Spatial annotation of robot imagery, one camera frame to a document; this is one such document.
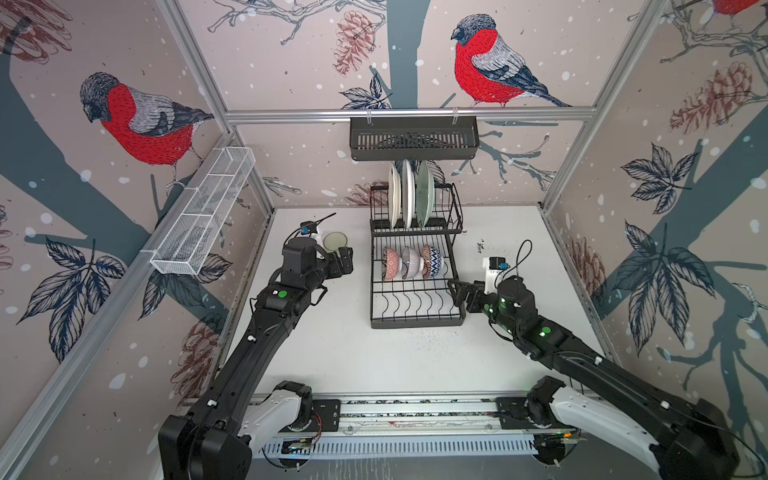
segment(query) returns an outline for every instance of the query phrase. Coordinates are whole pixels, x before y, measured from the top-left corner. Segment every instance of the white table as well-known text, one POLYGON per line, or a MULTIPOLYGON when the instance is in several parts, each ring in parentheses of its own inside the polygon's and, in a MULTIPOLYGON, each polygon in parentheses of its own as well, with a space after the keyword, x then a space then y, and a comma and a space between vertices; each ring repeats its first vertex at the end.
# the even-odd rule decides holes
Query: white table
MULTIPOLYGON (((306 383, 313 393, 471 394, 530 389, 542 376, 560 376, 526 359, 499 339, 481 313, 468 314, 464 325, 407 329, 372 329, 369 318, 371 233, 368 208, 280 209, 257 267, 250 296, 267 284, 283 263, 286 236, 303 220, 338 212, 320 226, 342 231, 354 249, 354 273, 327 280, 329 292, 311 306, 277 351, 256 394, 272 391, 283 380, 306 383)), ((533 242, 520 276, 536 295, 541 315, 560 323, 588 346, 602 352, 576 292, 535 207, 464 207, 464 230, 454 243, 461 280, 483 280, 482 257, 513 262, 521 242, 533 242), (484 249, 478 252, 478 244, 484 249)), ((237 325, 228 355, 250 321, 248 304, 237 325)))

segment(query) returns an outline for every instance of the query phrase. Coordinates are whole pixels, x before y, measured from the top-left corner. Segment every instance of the dish rack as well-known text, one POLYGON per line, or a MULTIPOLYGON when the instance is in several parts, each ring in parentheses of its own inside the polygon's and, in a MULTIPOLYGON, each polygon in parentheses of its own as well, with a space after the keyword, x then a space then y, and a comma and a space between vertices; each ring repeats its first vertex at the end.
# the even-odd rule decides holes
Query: dish rack
POLYGON ((410 228, 404 220, 390 227, 388 185, 371 187, 371 327, 375 329, 417 326, 459 326, 466 317, 465 307, 453 305, 448 280, 458 280, 453 256, 453 242, 462 232, 462 205, 454 184, 435 184, 435 207, 424 227, 414 219, 410 228), (405 247, 421 252, 425 245, 440 251, 446 262, 435 278, 403 280, 382 279, 386 265, 382 254, 386 247, 402 255, 405 247))

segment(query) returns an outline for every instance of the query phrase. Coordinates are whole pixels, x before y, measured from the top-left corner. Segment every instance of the bird wing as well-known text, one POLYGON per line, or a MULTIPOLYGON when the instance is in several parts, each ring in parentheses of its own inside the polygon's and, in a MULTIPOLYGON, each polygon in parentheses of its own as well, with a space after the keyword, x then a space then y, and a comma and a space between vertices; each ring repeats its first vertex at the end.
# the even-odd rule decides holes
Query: bird wing
POLYGON ((172 131, 175 119, 174 103, 165 95, 145 94, 128 87, 136 104, 136 114, 128 127, 140 135, 160 137, 172 131))
POLYGON ((501 35, 496 35, 493 47, 486 53, 473 55, 472 64, 490 80, 506 83, 525 67, 525 59, 509 48, 501 35))

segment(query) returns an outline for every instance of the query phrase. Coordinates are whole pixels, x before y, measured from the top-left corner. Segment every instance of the white snow dot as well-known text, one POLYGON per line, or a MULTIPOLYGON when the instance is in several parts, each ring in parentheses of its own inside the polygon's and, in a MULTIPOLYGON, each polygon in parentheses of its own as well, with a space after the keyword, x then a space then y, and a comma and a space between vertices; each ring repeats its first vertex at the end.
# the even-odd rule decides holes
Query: white snow dot
POLYGON ((113 390, 118 390, 123 387, 123 384, 125 383, 125 374, 121 373, 118 376, 115 376, 110 382, 109 382, 109 388, 113 390))
POLYGON ((147 446, 147 455, 151 454, 157 448, 157 435, 152 437, 152 441, 147 446))

